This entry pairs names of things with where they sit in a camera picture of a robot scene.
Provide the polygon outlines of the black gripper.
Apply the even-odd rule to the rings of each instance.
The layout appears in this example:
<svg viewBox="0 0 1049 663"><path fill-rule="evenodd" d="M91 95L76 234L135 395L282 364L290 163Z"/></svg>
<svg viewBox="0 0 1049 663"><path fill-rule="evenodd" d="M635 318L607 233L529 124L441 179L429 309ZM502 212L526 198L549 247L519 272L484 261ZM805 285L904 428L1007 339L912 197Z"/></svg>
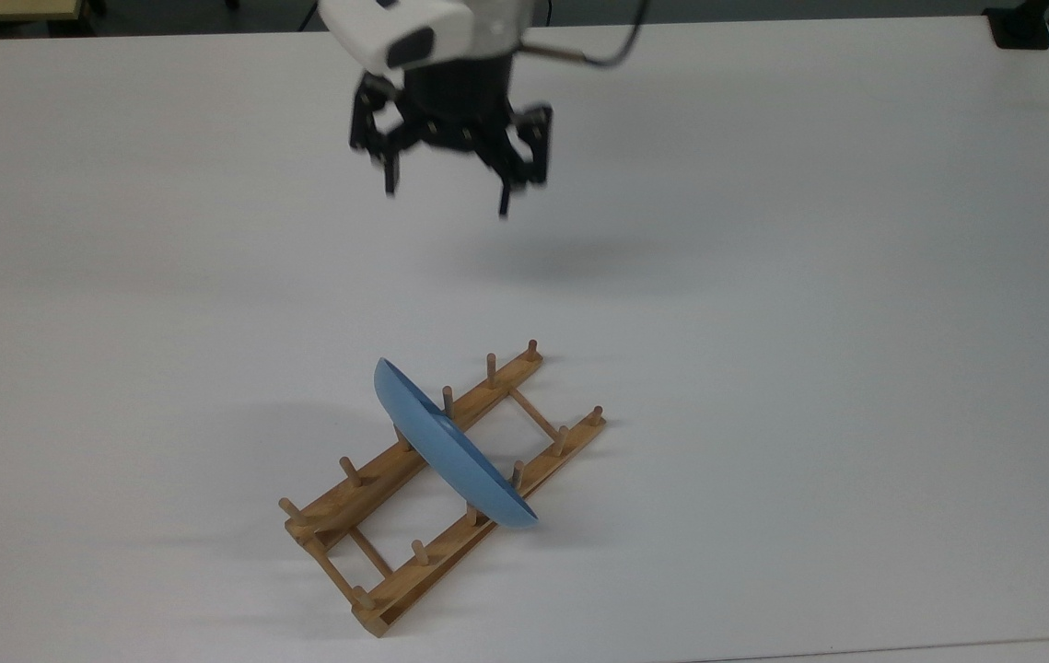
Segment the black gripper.
<svg viewBox="0 0 1049 663"><path fill-rule="evenodd" d="M385 193L401 184L401 154L419 142L472 152L500 180L497 214L507 218L513 194L548 183L553 106L521 110L508 101L513 54L461 58L403 71L403 88L385 76L365 72L355 89L350 138L382 169ZM381 130L377 117L388 108L401 122Z"/></svg>

